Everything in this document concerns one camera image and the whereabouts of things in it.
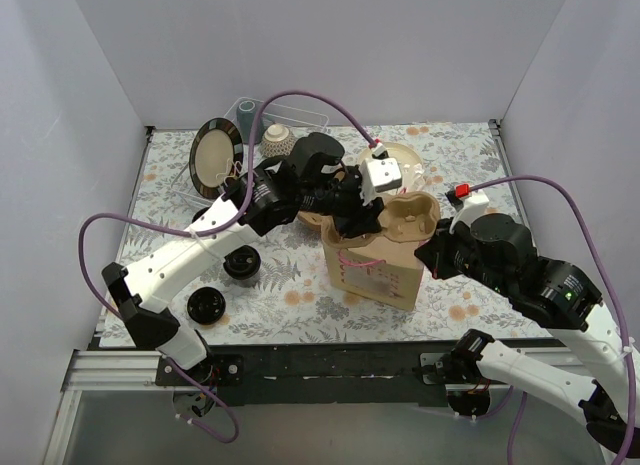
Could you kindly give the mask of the brown cardboard cup carrier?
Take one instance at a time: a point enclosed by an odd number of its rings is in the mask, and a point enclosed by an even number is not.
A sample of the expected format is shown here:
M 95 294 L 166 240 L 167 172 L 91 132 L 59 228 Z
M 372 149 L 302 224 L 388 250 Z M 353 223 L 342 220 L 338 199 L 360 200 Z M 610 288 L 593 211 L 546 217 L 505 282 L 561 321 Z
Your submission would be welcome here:
M 376 199 L 384 202 L 384 210 L 378 217 L 382 226 L 379 233 L 342 238 L 335 229 L 334 217 L 328 217 L 321 230 L 322 242 L 335 249 L 348 249 L 365 247 L 379 238 L 408 243 L 428 241 L 433 236 L 441 218 L 440 205 L 434 196 L 410 192 Z

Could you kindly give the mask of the pink paper gift bag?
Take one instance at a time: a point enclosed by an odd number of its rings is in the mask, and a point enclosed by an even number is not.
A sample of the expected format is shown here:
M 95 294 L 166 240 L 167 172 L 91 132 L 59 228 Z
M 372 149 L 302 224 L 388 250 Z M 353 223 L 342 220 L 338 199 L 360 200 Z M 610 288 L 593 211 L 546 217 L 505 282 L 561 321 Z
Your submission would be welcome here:
M 338 249 L 322 241 L 334 288 L 404 311 L 418 298 L 424 266 L 414 256 L 421 242 L 393 242 L 385 237 L 364 247 Z

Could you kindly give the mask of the black takeout coffee cup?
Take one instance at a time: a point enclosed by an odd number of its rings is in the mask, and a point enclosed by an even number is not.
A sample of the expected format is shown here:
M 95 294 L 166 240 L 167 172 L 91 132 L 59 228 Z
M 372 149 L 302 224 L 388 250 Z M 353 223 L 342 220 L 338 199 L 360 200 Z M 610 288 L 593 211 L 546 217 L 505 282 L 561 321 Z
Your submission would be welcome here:
M 200 220 L 202 218 L 202 216 L 208 211 L 208 207 L 204 207 L 200 210 L 198 210 L 192 217 L 192 223 L 197 222 L 198 220 Z

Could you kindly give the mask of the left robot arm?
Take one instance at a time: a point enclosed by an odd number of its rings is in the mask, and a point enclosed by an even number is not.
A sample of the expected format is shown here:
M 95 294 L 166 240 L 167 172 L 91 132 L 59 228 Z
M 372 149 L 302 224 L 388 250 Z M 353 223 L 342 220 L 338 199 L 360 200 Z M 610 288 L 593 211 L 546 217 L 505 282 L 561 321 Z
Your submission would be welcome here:
M 344 165 L 344 153 L 324 133 L 302 137 L 278 164 L 232 181 L 176 239 L 137 262 L 107 265 L 102 278 L 136 347 L 160 352 L 188 383 L 203 384 L 213 371 L 206 342 L 169 309 L 186 285 L 301 211 L 331 217 L 344 238 L 379 233 L 380 195 L 401 186 L 401 168 L 380 142 L 358 166 Z

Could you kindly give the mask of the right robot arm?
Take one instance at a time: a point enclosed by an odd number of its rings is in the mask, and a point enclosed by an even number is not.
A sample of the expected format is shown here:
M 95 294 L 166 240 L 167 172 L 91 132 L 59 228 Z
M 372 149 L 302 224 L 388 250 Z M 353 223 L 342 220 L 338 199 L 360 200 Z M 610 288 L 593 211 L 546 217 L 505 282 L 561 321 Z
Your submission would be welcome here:
M 586 368 L 575 375 L 468 330 L 441 358 L 422 367 L 433 383 L 502 382 L 533 395 L 583 425 L 620 458 L 639 456 L 639 352 L 602 293 L 577 266 L 540 255 L 530 230 L 488 214 L 482 191 L 447 194 L 456 213 L 438 222 L 416 252 L 433 278 L 470 278 L 561 341 Z

